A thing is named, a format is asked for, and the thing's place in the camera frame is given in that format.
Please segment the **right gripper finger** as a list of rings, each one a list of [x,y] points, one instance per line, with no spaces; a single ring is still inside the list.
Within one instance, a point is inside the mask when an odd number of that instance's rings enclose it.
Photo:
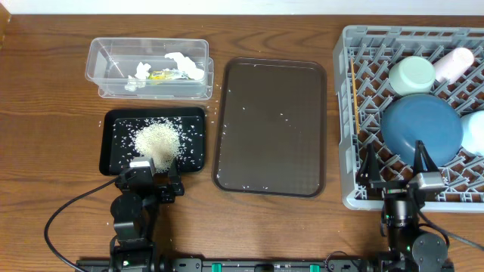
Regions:
[[[377,154],[373,145],[366,146],[366,158],[358,170],[355,180],[359,185],[374,185],[381,182]]]
[[[420,173],[438,172],[439,169],[431,159],[423,141],[417,140],[414,151],[413,174],[417,176]]]

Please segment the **dark blue plate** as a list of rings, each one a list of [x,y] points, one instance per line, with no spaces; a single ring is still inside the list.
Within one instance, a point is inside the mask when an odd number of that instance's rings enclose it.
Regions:
[[[459,115],[444,100],[413,94],[392,102],[382,114],[380,130],[390,152],[407,165],[414,162],[415,145],[422,141],[437,166],[450,162],[461,148]]]

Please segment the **pile of white rice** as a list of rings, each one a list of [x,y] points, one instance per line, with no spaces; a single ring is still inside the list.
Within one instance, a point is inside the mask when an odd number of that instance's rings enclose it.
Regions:
[[[199,116],[122,118],[113,124],[109,172],[117,174],[133,158],[153,159],[158,174],[168,172],[178,159],[181,172],[203,168],[204,121]]]

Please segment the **light blue bowl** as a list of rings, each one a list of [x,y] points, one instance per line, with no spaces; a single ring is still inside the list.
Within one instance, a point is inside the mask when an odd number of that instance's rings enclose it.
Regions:
[[[463,139],[461,146],[476,156],[483,155],[484,112],[482,110],[461,117]]]

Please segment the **mint green bowl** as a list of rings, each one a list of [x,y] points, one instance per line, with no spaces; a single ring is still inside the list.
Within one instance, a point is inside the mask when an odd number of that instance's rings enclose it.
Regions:
[[[429,93],[436,79],[436,70],[423,57],[406,57],[389,71],[389,83],[400,96]]]

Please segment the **pink cup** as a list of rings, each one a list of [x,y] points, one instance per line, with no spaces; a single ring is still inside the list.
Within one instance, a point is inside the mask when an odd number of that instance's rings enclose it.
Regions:
[[[475,57],[468,48],[456,48],[436,61],[436,81],[454,84],[473,65]]]

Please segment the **wooden chopstick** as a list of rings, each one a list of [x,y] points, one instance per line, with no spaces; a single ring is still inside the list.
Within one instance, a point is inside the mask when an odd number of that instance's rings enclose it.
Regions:
[[[350,68],[351,68],[351,78],[352,78],[353,108],[354,108],[354,114],[355,114],[355,130],[356,130],[356,134],[358,135],[360,132],[360,123],[359,123],[359,112],[358,112],[357,88],[355,85],[355,65],[352,57],[350,58]]]

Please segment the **green snack wrapper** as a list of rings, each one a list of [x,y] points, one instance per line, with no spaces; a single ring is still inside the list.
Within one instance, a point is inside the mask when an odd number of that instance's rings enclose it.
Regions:
[[[149,80],[176,80],[176,79],[188,79],[188,74],[180,70],[161,70],[153,71],[148,76]]]

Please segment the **white tissue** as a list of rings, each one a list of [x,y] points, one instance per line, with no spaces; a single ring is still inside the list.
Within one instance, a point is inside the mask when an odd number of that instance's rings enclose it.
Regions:
[[[201,68],[198,68],[196,63],[189,57],[184,56],[181,52],[172,52],[164,55],[165,58],[173,60],[176,63],[176,68],[165,68],[163,70],[180,70],[188,74],[187,80],[201,80],[205,72]],[[130,92],[136,91],[139,88],[144,88],[146,85],[159,85],[163,82],[169,82],[174,80],[149,80],[148,76],[151,72],[151,65],[149,63],[140,62],[136,67],[136,74],[134,76],[127,76],[128,82],[124,86],[124,89]]]

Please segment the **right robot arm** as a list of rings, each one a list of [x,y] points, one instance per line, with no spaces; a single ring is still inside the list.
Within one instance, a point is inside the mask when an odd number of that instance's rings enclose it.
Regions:
[[[382,193],[380,233],[389,250],[368,261],[363,271],[445,272],[455,269],[448,259],[448,235],[430,223],[421,223],[419,214],[429,193],[444,189],[438,167],[422,141],[414,151],[414,174],[409,180],[384,181],[377,154],[367,145],[366,159],[356,175],[357,182]]]

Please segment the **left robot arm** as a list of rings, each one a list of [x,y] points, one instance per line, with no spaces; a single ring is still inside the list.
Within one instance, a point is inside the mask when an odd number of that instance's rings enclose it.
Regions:
[[[153,241],[160,205],[175,202],[185,194],[178,162],[168,170],[169,182],[157,184],[156,169],[150,157],[135,157],[114,180],[121,191],[111,204],[116,236],[110,242],[109,271],[171,271],[168,259],[160,255]]]

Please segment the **black waste tray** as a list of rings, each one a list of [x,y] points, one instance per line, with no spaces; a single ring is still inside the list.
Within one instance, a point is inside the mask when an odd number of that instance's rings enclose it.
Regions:
[[[99,170],[119,175],[135,157],[154,161],[166,174],[175,160],[180,172],[198,172],[205,159],[205,113],[199,107],[111,110],[104,118]]]

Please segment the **grey dishwasher rack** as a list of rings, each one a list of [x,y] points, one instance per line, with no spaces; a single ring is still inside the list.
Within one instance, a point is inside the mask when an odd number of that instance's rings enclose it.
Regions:
[[[372,144],[383,179],[411,177],[383,142],[383,111],[400,96],[389,83],[389,71],[400,60],[417,56],[431,63],[455,48],[473,52],[473,65],[454,83],[435,82],[431,94],[443,99],[459,116],[483,109],[483,30],[430,26],[346,26],[333,52],[335,92],[340,111],[340,183],[342,201],[351,210],[378,211],[383,198],[359,185],[355,176]],[[360,132],[355,130],[350,58],[355,65]]]

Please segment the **dark brown serving tray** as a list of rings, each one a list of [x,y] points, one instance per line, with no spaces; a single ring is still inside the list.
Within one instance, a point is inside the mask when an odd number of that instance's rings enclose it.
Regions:
[[[234,58],[224,72],[213,183],[234,193],[315,197],[326,185],[326,130],[323,66]]]

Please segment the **clear plastic bin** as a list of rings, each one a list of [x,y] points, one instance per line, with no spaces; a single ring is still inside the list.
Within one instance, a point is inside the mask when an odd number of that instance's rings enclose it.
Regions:
[[[173,60],[164,57],[172,52],[191,58],[204,70],[204,77],[146,85],[133,92],[124,89],[127,76],[136,74],[140,62],[149,63],[150,71],[176,68]],[[203,39],[96,38],[89,49],[85,77],[98,86],[102,98],[208,100],[213,93],[214,65],[209,43]]]

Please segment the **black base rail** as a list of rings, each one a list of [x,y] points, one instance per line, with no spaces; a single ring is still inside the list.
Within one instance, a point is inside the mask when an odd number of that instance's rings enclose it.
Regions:
[[[363,260],[329,259],[327,261],[229,261],[177,258],[163,261],[159,271],[167,272],[351,272],[405,271]]]

